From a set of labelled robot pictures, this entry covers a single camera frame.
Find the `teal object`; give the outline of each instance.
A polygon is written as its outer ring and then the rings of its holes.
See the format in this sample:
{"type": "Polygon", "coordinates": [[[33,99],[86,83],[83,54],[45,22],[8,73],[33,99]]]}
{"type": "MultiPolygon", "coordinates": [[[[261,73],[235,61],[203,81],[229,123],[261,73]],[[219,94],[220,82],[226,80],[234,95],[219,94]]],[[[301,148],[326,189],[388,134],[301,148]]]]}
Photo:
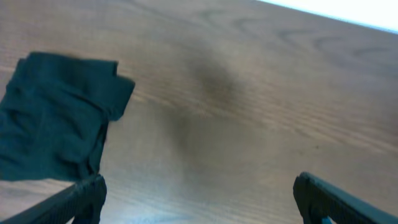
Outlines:
{"type": "Polygon", "coordinates": [[[108,123],[135,86],[117,66],[42,52],[20,59],[0,103],[0,179],[97,174],[108,123]]]}

